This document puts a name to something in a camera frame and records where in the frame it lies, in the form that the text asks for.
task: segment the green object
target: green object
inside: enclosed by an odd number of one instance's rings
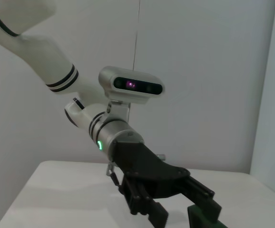
[[[101,141],[98,141],[98,148],[99,148],[100,150],[103,149],[103,145],[101,144]]]
[[[188,207],[187,210],[190,228],[227,228],[218,220],[215,223],[209,221],[196,205]]]

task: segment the purple light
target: purple light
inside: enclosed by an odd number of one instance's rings
[[[136,87],[136,84],[134,84],[131,81],[127,81],[126,88],[134,89]]]

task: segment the white table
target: white table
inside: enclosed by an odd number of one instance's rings
[[[229,228],[275,228],[275,193],[242,173],[190,170],[216,192],[220,221]],[[16,198],[0,228],[152,228],[132,216],[124,197],[105,175],[105,164],[47,161]],[[169,212],[167,228],[188,228],[182,195],[157,200]]]

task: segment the green led light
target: green led light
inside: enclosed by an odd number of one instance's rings
[[[100,150],[103,149],[103,146],[102,146],[102,144],[101,144],[101,141],[98,141],[98,148],[99,148]]]

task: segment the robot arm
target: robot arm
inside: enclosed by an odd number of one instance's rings
[[[191,228],[226,228],[218,221],[221,207],[213,200],[214,192],[186,169],[161,161],[128,124],[131,103],[145,104],[164,92],[158,78],[108,66],[99,74],[104,96],[79,75],[54,41],[22,35],[55,10],[53,0],[0,0],[0,45],[29,64],[52,92],[79,93],[80,99],[66,106],[66,115],[107,155],[107,175],[124,195],[131,214],[148,214],[155,228],[164,228],[168,213],[153,199],[183,194],[195,203],[188,207]],[[124,172],[122,184],[113,171],[115,165]]]

